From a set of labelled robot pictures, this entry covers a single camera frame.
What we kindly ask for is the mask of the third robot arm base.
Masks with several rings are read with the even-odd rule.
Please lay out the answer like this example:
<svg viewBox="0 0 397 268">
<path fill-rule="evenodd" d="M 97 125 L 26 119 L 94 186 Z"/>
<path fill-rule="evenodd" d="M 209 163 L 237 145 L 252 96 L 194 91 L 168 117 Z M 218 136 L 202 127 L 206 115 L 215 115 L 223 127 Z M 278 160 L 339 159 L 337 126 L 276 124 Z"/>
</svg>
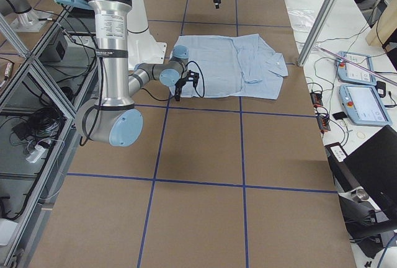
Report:
<svg viewBox="0 0 397 268">
<path fill-rule="evenodd" d="M 35 10 L 28 0 L 1 0 L 1 15 L 15 14 L 10 26 L 15 32 L 39 32 L 51 20 L 49 12 Z"/>
</svg>

